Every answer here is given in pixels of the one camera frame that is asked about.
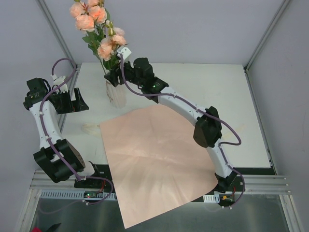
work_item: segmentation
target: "robotic arm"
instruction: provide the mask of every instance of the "robotic arm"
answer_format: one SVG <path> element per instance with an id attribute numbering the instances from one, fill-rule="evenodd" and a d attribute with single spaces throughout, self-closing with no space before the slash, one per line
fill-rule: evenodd
<path id="1" fill-rule="evenodd" d="M 195 127 L 194 140 L 207 150 L 215 166 L 215 175 L 218 179 L 215 190 L 225 192 L 234 181 L 237 173 L 229 164 L 223 154 L 223 148 L 220 146 L 222 126 L 216 108 L 211 106 L 205 109 L 179 95 L 168 83 L 155 77 L 147 58 L 136 59 L 132 67 L 128 61 L 131 51 L 122 46 L 117 52 L 121 62 L 113 67 L 110 73 L 105 75 L 105 78 L 115 87 L 125 84 L 132 92 L 165 105 L 189 120 Z M 64 82 L 64 77 L 57 78 L 54 75 L 52 77 L 54 86 Z M 137 85 L 142 94 L 133 91 L 126 81 Z M 30 92 L 27 93 L 24 102 L 25 108 L 30 110 L 34 116 L 40 134 L 40 151 L 34 154 L 35 161 L 55 183 L 67 180 L 73 174 L 63 160 L 55 157 L 55 151 L 50 146 L 51 141 L 76 172 L 83 171 L 81 175 L 84 176 L 93 175 L 95 173 L 94 165 L 90 162 L 85 163 L 79 152 L 62 137 L 56 121 L 56 114 L 88 110 L 88 106 L 78 88 L 74 89 L 76 100 L 71 101 L 68 88 L 66 85 L 62 85 L 47 98 L 47 101 L 43 103 L 42 111 L 40 111 L 44 97 L 51 91 L 50 87 L 47 89 L 45 83 L 46 81 L 40 78 L 27 81 Z M 49 142 L 40 121 L 40 114 L 43 114 L 46 123 L 45 129 L 49 135 Z"/>

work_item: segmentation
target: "gray floor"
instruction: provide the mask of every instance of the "gray floor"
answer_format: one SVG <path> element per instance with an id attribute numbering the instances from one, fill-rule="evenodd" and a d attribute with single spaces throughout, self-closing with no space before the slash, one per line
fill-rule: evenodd
<path id="1" fill-rule="evenodd" d="M 41 199 L 39 205 L 43 211 L 53 211 L 70 202 Z M 232 210 L 188 203 L 127 230 L 117 201 L 95 206 L 75 203 L 52 215 L 37 210 L 32 227 L 44 232 L 60 222 L 57 232 L 288 232 L 279 197 L 266 195 L 244 195 Z"/>

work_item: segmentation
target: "peach fabric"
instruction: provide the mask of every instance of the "peach fabric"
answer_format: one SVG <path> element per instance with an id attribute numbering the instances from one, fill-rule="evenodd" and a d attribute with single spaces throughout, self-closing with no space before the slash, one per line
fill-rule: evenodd
<path id="1" fill-rule="evenodd" d="M 156 105 L 100 123 L 125 228 L 207 194 L 217 184 L 194 127 Z"/>

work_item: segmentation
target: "flower bouquet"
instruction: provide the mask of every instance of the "flower bouquet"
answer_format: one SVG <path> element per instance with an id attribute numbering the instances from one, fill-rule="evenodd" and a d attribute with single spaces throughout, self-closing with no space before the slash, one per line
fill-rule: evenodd
<path id="1" fill-rule="evenodd" d="M 104 0 L 88 0 L 84 3 L 74 0 L 70 14 L 75 18 L 76 28 L 85 36 L 82 38 L 98 58 L 105 74 L 119 63 L 116 50 L 126 45 L 125 32 L 114 27 L 109 12 L 104 8 Z M 124 107 L 126 95 L 123 86 L 114 87 L 106 80 L 107 96 L 117 108 Z"/>

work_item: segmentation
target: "red object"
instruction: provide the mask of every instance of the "red object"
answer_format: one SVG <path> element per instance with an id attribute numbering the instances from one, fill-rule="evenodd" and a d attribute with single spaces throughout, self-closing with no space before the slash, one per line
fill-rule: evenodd
<path id="1" fill-rule="evenodd" d="M 39 228 L 34 228 L 31 232 L 42 232 Z"/>

